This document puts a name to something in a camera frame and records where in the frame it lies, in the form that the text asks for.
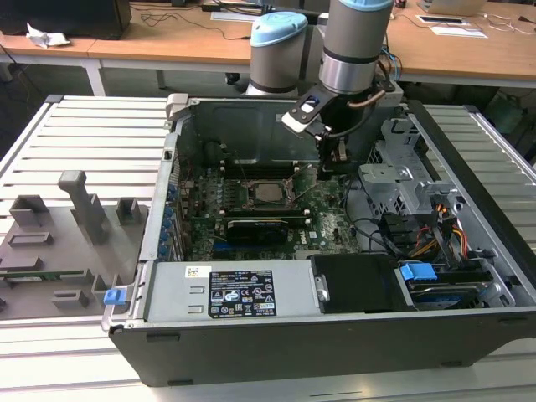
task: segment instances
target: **wooden desk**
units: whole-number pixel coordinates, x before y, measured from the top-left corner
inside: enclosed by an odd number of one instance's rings
[[[249,36],[251,23],[212,21],[210,13],[204,13],[200,8],[172,12],[171,18],[149,27],[142,21],[142,14],[163,15],[166,11],[140,12],[132,9],[131,25],[121,40],[96,40],[90,47],[89,56],[101,59],[250,64],[248,40],[226,40],[220,31],[201,28],[188,23],[181,16],[207,28],[219,28],[227,38]]]
[[[225,40],[219,31],[187,23],[179,16],[147,26],[143,13],[164,14],[168,11],[210,28],[220,28],[230,38],[250,35],[250,23],[212,21],[210,13],[171,8],[161,3],[134,3],[137,8],[161,8],[141,12],[132,9],[131,26],[118,41],[73,39],[73,45],[41,49],[25,37],[3,37],[2,43],[15,59],[27,64],[77,65],[84,67],[95,95],[106,95],[103,68],[156,70],[163,86],[164,70],[236,72],[249,71],[248,40]],[[510,17],[513,25],[534,33],[534,25],[521,23],[523,15],[536,20],[536,8],[506,3],[488,3],[483,12]],[[435,35],[415,18],[424,14],[416,0],[409,0],[404,10],[394,9],[389,23],[391,51],[402,60],[400,80],[446,84],[490,85],[536,88],[536,33],[500,32],[482,17],[467,18],[474,28],[481,27],[488,39],[457,38]],[[9,62],[0,53],[0,62]]]
[[[389,22],[389,46],[402,60],[401,80],[444,82],[453,84],[494,86],[536,86],[536,25],[519,22],[520,15],[536,20],[536,7],[506,3],[487,3],[483,13],[510,17],[520,32],[501,32],[489,26],[484,17],[469,17],[472,27],[481,28],[488,39],[439,36],[415,15],[425,14],[416,0],[409,0],[406,9],[394,9]]]

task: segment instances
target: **metal grid table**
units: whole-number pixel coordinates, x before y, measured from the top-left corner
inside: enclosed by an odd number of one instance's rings
[[[17,193],[38,190],[47,205],[69,204],[54,189],[66,168],[88,171],[88,188],[102,203],[128,192],[150,204],[166,134],[164,105],[164,99],[77,96],[43,105],[0,163],[3,227]],[[101,330],[99,317],[67,317],[0,322],[0,372],[2,402],[533,401],[536,340],[510,343],[470,368],[150,389]]]
[[[518,232],[536,251],[536,172],[480,113],[463,106],[427,106],[456,150],[465,159]],[[428,152],[435,170],[448,174]]]

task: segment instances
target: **warning label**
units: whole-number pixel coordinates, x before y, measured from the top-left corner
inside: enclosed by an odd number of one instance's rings
[[[209,315],[212,318],[276,315],[271,271],[210,272]]]

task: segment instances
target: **paper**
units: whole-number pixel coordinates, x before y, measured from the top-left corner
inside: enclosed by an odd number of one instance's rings
[[[47,49],[49,46],[61,46],[62,44],[70,44],[70,41],[67,40],[65,35],[61,33],[46,33],[41,32],[38,29],[34,29],[30,26],[29,23],[26,24],[28,27],[28,33],[26,33],[26,38],[30,39],[32,43],[41,46],[44,49]]]
[[[430,27],[436,35],[446,36],[463,36],[466,38],[483,38],[487,39],[487,36],[479,30],[471,30],[467,28],[453,28],[453,27]]]

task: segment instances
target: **gray metal case panel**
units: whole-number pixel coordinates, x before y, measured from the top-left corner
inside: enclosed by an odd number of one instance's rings
[[[132,331],[110,338],[149,386],[468,366],[536,337],[536,314]]]

